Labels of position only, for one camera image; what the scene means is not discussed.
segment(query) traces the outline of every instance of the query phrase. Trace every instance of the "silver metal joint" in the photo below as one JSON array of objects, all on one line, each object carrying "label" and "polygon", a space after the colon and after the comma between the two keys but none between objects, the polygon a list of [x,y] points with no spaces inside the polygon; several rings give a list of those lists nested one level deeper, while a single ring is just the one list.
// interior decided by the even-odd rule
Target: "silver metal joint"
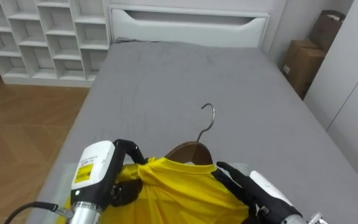
[{"label": "silver metal joint", "polygon": [[103,212],[99,205],[95,205],[94,203],[91,202],[75,202],[72,208],[73,210],[75,210],[76,208],[88,208],[88,209],[95,210],[99,213]]},{"label": "silver metal joint", "polygon": [[74,212],[71,211],[70,209],[65,209],[61,206],[59,206],[56,211],[55,211],[56,214],[59,214],[65,218],[73,218],[74,216]]},{"label": "silver metal joint", "polygon": [[321,212],[316,211],[308,220],[308,224],[327,224],[327,222],[323,220]]},{"label": "silver metal joint", "polygon": [[99,224],[102,209],[90,202],[75,202],[72,205],[74,216],[68,218],[68,224]]}]

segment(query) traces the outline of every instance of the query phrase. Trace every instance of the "sticker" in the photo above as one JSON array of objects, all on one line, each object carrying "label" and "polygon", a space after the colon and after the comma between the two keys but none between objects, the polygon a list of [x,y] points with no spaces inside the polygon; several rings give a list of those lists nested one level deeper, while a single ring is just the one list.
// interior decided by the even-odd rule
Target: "sticker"
[{"label": "sticker", "polygon": [[288,75],[290,73],[291,69],[288,65],[284,65],[284,72]]},{"label": "sticker", "polygon": [[85,165],[87,165],[87,164],[93,163],[93,161],[94,161],[97,157],[98,157],[98,156],[94,156],[94,157],[90,157],[90,158],[83,159],[82,161],[80,161],[80,166],[85,166]]},{"label": "sticker", "polygon": [[79,182],[82,182],[85,180],[89,180],[91,177],[92,167],[93,167],[93,164],[81,166],[77,171],[77,175],[75,176],[74,183],[79,183]]}]

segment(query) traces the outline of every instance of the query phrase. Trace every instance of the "wooden floor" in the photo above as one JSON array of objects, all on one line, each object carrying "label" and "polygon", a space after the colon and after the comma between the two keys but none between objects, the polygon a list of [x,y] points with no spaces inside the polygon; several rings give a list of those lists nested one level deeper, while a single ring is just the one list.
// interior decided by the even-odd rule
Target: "wooden floor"
[{"label": "wooden floor", "polygon": [[[5,85],[0,79],[0,223],[36,199],[88,90]],[[13,223],[24,223],[28,214]]]}]

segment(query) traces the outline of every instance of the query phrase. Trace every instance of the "yellow label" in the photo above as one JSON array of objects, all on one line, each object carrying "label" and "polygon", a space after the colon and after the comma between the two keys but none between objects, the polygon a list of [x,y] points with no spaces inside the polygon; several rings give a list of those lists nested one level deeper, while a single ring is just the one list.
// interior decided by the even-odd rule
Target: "yellow label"
[{"label": "yellow label", "polygon": [[78,183],[84,180],[89,180],[91,177],[93,164],[82,166],[78,169],[77,175],[75,176],[74,183]]}]

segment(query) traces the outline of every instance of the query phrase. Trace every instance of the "gray bed sheet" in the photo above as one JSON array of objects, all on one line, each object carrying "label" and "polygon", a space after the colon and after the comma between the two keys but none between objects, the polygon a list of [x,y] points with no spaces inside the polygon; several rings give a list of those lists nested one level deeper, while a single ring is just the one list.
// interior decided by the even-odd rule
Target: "gray bed sheet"
[{"label": "gray bed sheet", "polygon": [[[201,137],[215,161],[261,172],[305,216],[358,223],[358,175],[259,49],[128,42],[109,49],[89,95],[38,197],[50,201],[65,164],[101,140],[130,139],[162,157]],[[33,210],[27,223],[42,223]]]}]

